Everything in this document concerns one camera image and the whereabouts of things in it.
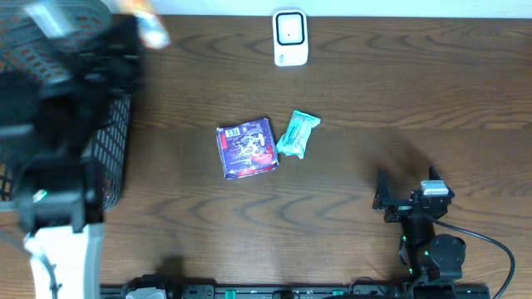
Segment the small orange packet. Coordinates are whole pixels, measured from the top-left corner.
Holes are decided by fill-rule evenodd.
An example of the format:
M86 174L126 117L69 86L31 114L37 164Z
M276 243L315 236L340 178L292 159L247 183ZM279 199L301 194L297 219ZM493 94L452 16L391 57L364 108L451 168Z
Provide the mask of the small orange packet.
M137 20L140 39L145 47L155 50L170 45L170 35L150 0L119 0L120 11Z

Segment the green wipes packet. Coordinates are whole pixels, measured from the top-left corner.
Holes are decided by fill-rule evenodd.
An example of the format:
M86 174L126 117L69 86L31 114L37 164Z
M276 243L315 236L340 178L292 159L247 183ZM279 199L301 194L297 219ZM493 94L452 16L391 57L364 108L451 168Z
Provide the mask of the green wipes packet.
M320 123L321 120L318 117L295 110L288 128L276 144L277 151L286 156L297 156L303 159L312 130Z

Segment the purple snack package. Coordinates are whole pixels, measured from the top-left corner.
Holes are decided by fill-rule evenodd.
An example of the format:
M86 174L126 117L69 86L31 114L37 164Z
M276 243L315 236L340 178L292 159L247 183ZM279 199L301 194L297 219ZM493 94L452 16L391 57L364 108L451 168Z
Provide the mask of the purple snack package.
M219 157L226 179L267 173L278 167L278 153L267 118L216 130Z

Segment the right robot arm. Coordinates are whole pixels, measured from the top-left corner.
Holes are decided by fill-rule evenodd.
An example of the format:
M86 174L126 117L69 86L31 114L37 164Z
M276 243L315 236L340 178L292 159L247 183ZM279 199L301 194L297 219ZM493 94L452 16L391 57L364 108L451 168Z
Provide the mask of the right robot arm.
M466 257L463 239L450 234L437 234L436 220L446 215L454 192L432 167L429 178L407 199L395 199L384 171L377 176L374 209L384 211L384 221L399 223L402 237L400 259L415 278L425 283L454 282L462 278Z

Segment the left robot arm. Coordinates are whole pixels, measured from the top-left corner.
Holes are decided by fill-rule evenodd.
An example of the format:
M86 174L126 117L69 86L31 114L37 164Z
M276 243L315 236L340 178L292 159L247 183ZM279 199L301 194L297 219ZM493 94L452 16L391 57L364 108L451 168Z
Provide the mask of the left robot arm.
M39 298L101 294L105 212L121 197L142 50L127 16L86 49L53 49L65 76L1 76L2 209L18 215Z

